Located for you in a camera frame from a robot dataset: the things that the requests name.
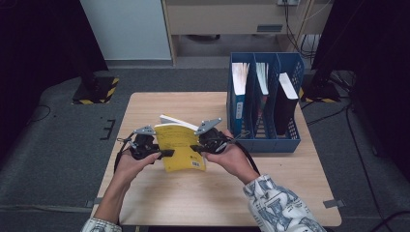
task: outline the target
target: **floor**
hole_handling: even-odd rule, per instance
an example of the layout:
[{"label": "floor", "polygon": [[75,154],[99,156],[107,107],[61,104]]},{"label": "floor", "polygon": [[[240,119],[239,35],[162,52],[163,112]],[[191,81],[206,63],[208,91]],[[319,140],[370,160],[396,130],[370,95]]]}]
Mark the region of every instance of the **floor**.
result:
[{"label": "floor", "polygon": [[[218,41],[202,40],[184,37],[175,66],[111,67],[110,72],[99,72],[120,78],[108,104],[71,104],[79,78],[44,91],[32,122],[0,172],[0,232],[80,230],[90,216],[85,202],[97,195],[132,93],[225,91],[229,51],[278,51],[275,37],[270,36],[221,35]],[[340,75],[352,82],[349,72]],[[345,204],[339,208],[342,224],[329,229],[375,231],[381,218],[410,210],[410,183],[389,158],[373,154],[363,124],[352,110],[354,104],[347,107],[351,102],[348,94],[337,90],[341,96],[338,102],[300,102],[334,197]],[[110,126],[108,120],[115,120],[113,135],[101,140],[106,136],[104,128]],[[410,215],[406,214],[394,217],[389,227],[383,225],[377,231],[408,231],[409,227]],[[230,229],[214,231],[235,231]],[[135,228],[126,226],[125,230]]]}]

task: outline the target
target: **white sleeve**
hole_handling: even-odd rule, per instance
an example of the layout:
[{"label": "white sleeve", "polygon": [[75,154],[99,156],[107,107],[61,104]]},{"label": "white sleeve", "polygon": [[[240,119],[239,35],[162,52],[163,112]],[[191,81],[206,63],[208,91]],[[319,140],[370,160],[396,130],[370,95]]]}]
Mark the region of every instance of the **white sleeve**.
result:
[{"label": "white sleeve", "polygon": [[122,229],[112,222],[91,217],[82,226],[81,232],[91,231],[122,232]]},{"label": "white sleeve", "polygon": [[293,191],[277,186],[269,175],[247,184],[244,192],[262,232],[326,232],[302,199]]}]

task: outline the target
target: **blue file organizer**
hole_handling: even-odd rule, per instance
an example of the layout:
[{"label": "blue file organizer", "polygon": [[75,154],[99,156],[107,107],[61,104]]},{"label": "blue file organizer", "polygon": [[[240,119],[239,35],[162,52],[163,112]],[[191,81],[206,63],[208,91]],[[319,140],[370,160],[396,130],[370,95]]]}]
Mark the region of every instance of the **blue file organizer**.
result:
[{"label": "blue file organizer", "polygon": [[[242,119],[242,126],[238,130],[235,129],[233,115],[233,83],[232,83],[232,63],[249,63],[249,73],[247,79],[247,91],[245,96],[245,107]],[[263,111],[263,121],[259,127],[255,128],[257,117],[258,91],[257,85],[256,63],[268,63],[268,88],[269,98],[266,102]],[[274,124],[274,109],[276,92],[278,88],[278,76],[280,73],[287,73],[292,81],[296,93],[299,93],[305,71],[304,62],[299,53],[295,52],[233,52],[230,57],[230,69],[228,90],[226,98],[226,114],[228,129],[235,136],[241,134],[242,137],[238,141],[249,152],[253,153],[293,153],[298,147],[301,138],[299,136],[296,123],[292,118],[288,125],[288,130],[285,137],[278,137]]]}]

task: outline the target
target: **hazard tape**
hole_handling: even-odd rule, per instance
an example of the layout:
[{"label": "hazard tape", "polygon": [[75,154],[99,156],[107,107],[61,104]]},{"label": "hazard tape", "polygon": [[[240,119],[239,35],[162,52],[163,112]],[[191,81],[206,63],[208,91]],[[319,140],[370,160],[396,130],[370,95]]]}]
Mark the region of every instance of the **hazard tape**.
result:
[{"label": "hazard tape", "polygon": [[301,89],[299,90],[299,99],[301,102],[325,102],[325,103],[333,103],[333,102],[340,102],[339,98],[334,98],[334,99],[325,99],[325,98],[309,98],[305,95],[304,90]]},{"label": "hazard tape", "polygon": [[106,97],[104,99],[100,99],[100,100],[73,100],[73,104],[93,104],[93,103],[108,103],[111,100],[112,95],[115,92],[115,88],[117,87],[117,83],[119,81],[120,78],[114,78],[112,80],[111,86],[108,90],[108,92],[106,93]]}]

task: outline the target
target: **forearm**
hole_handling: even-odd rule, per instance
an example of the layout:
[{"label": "forearm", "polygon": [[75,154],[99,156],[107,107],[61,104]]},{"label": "forearm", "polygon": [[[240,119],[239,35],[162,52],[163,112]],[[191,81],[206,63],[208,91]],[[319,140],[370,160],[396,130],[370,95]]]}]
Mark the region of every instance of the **forearm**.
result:
[{"label": "forearm", "polygon": [[255,172],[253,169],[250,169],[248,171],[239,172],[239,174],[237,174],[236,177],[242,183],[244,183],[244,185],[247,185],[250,182],[254,181],[256,178],[258,178],[259,174],[257,172]]},{"label": "forearm", "polygon": [[94,218],[117,223],[124,197],[129,188],[130,184],[114,176],[102,198],[102,202],[94,214]]},{"label": "forearm", "polygon": [[244,187],[249,210],[262,232],[323,231],[308,206],[293,191],[263,175]]}]

